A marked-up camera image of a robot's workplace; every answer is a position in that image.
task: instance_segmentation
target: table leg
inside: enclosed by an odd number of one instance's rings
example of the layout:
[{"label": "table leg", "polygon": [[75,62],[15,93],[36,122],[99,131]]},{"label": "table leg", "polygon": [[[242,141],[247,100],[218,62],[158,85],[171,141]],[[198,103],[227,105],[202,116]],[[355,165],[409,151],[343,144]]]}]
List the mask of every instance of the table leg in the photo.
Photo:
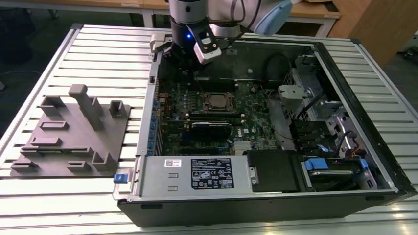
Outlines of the table leg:
[{"label": "table leg", "polygon": [[335,24],[335,19],[326,19],[325,23],[321,25],[315,37],[326,38]]},{"label": "table leg", "polygon": [[143,9],[143,17],[144,17],[144,26],[146,26],[146,28],[154,28],[152,16],[154,16],[152,9]]}]

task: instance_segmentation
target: black cable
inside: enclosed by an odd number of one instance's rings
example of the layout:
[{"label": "black cable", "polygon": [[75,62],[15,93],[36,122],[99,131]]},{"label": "black cable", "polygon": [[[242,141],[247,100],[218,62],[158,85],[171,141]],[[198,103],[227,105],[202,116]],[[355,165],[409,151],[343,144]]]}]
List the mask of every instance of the black cable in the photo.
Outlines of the black cable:
[{"label": "black cable", "polygon": [[263,84],[266,84],[269,82],[269,76],[267,76],[267,68],[269,68],[269,64],[271,62],[271,60],[274,59],[274,57],[282,57],[286,59],[287,61],[287,64],[289,64],[289,72],[293,71],[293,63],[290,61],[290,59],[287,58],[287,56],[282,53],[282,52],[275,52],[274,54],[271,54],[266,60],[263,61],[263,65],[262,65],[262,70],[263,70],[263,74],[262,74],[262,81],[263,81]]},{"label": "black cable", "polygon": [[235,1],[233,2],[233,5],[231,5],[231,19],[233,19],[233,22],[241,23],[241,22],[243,22],[243,20],[246,19],[247,12],[246,12],[246,5],[243,4],[243,0],[241,0],[241,5],[242,5],[242,19],[241,19],[239,21],[235,21],[235,6],[237,6],[237,2],[238,2],[238,0],[235,0]]},{"label": "black cable", "polygon": [[341,140],[339,140],[339,142],[338,142],[337,149],[335,149],[335,157],[338,157],[338,155],[339,155],[339,149],[341,149],[342,143],[345,142],[345,138],[346,138],[346,136],[347,136],[351,132],[353,132],[353,131],[346,131],[346,132],[342,134],[342,137],[341,137]]},{"label": "black cable", "polygon": [[297,120],[299,119],[301,115],[310,109],[310,107],[314,106],[314,104],[318,102],[321,97],[325,95],[325,91],[322,91],[311,100],[311,102],[307,104],[307,106],[301,110],[301,112],[297,115]]},{"label": "black cable", "polygon": [[275,129],[274,126],[271,126],[271,128],[274,129],[274,132],[275,132],[281,137],[283,137],[283,138],[286,138],[286,139],[289,139],[289,140],[291,140],[291,141],[297,141],[295,139],[293,139],[293,138],[286,137],[285,135],[282,135],[282,134],[277,131],[277,129]]},{"label": "black cable", "polygon": [[[251,23],[250,23],[250,25],[249,25],[247,28],[251,28],[253,25],[254,25],[254,22],[255,22],[255,20],[257,20],[258,15],[259,15],[261,7],[262,7],[262,0],[259,0],[259,3],[258,3],[258,5],[257,5],[255,14],[254,14]],[[241,32],[241,34],[230,41],[229,46],[233,45],[233,43],[245,35],[245,33],[246,33],[245,31]]]}]

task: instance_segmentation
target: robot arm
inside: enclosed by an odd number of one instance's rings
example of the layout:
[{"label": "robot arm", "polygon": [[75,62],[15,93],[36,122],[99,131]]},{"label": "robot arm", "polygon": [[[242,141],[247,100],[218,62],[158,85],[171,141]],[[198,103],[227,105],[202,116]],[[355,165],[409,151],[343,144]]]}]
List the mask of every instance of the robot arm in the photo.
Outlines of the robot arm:
[{"label": "robot arm", "polygon": [[210,27],[239,23],[258,34],[273,35],[282,27],[293,8],[290,0],[170,0],[171,28],[175,47],[184,56],[195,54],[199,63],[210,63],[233,42],[216,39]]}]

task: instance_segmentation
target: motherboard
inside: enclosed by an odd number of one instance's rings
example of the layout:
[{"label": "motherboard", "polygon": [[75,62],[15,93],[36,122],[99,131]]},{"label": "motherboard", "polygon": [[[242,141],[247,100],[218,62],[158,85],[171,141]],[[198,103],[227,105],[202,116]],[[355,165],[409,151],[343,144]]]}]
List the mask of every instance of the motherboard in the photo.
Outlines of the motherboard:
[{"label": "motherboard", "polygon": [[277,149],[267,100],[273,91],[253,82],[211,91],[190,84],[162,84],[163,155],[242,155]]}]

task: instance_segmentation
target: wooden desk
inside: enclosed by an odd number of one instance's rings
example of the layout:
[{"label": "wooden desk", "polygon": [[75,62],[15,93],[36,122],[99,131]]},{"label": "wooden desk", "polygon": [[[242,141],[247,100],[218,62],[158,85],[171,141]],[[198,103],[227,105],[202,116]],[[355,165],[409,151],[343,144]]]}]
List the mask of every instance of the wooden desk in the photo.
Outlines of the wooden desk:
[{"label": "wooden desk", "polygon": [[[154,15],[168,15],[164,0],[0,0],[0,6],[54,10],[99,11],[143,14],[146,27],[154,27]],[[323,4],[301,2],[294,5],[289,22],[321,24],[317,37],[326,37],[341,18]]]},{"label": "wooden desk", "polygon": [[[164,0],[144,0],[143,9],[150,11],[144,15],[146,27],[154,27],[152,16],[168,15],[168,5]],[[321,24],[317,37],[327,37],[335,21],[341,18],[339,12],[330,12],[322,3],[301,2],[294,5],[289,22]]]}]

